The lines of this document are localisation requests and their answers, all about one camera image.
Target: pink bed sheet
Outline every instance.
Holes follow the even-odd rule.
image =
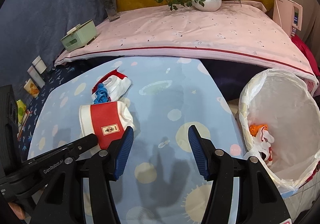
[[[118,55],[167,55],[230,60],[282,68],[303,78],[313,94],[319,82],[310,64],[287,34],[254,6],[223,3],[216,12],[167,6],[120,13],[120,19],[97,26],[98,36],[55,66],[79,59]]]

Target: white jar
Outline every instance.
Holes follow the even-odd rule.
[[[39,74],[42,74],[47,69],[47,66],[45,65],[40,56],[37,56],[36,59],[32,62],[32,64],[35,66]]]
[[[221,0],[205,0],[204,7],[199,3],[195,3],[192,1],[194,7],[196,7],[200,11],[216,11],[220,8],[222,1]]]

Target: metal screw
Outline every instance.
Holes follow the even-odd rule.
[[[216,155],[218,155],[218,156],[222,156],[222,155],[224,155],[224,152],[223,152],[223,150],[220,150],[220,149],[217,149],[217,150],[215,150],[215,152],[214,152]]]
[[[99,155],[100,155],[101,157],[107,156],[107,155],[108,155],[108,151],[106,151],[106,150],[101,150],[101,151],[99,152]]]
[[[251,156],[251,157],[250,157],[250,161],[251,161],[252,163],[257,163],[259,160],[258,160],[257,157]]]
[[[71,157],[68,157],[68,158],[66,158],[66,159],[64,160],[64,163],[65,163],[65,164],[70,164],[70,163],[72,163],[72,161],[73,161],[73,159],[72,159]]]

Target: trash bag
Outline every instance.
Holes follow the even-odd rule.
[[[320,161],[320,112],[306,83],[280,69],[255,75],[241,92],[239,120],[248,149],[245,158],[260,160],[283,198],[294,194]],[[252,124],[268,125],[274,137],[269,167],[253,142]]]

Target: navy blue cloth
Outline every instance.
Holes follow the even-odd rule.
[[[267,69],[226,60],[200,60],[226,101],[239,98],[241,91],[250,79]]]
[[[31,62],[40,55],[49,68],[63,50],[60,40],[79,23],[106,17],[100,0],[5,0],[0,9],[0,86],[12,85],[16,99]]]

